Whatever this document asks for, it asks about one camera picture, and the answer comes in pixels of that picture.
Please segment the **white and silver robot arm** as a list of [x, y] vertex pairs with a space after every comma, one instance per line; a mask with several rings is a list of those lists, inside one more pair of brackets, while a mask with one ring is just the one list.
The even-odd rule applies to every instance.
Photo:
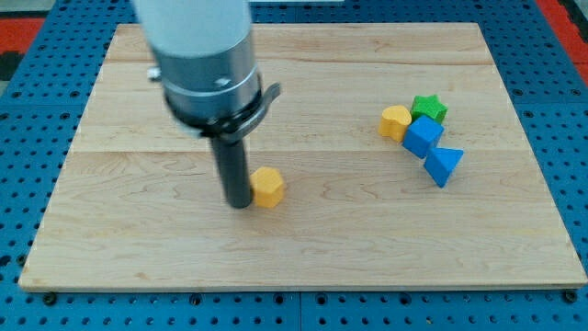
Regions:
[[175, 118], [204, 137], [241, 140], [280, 85], [264, 87], [247, 0], [133, 0]]

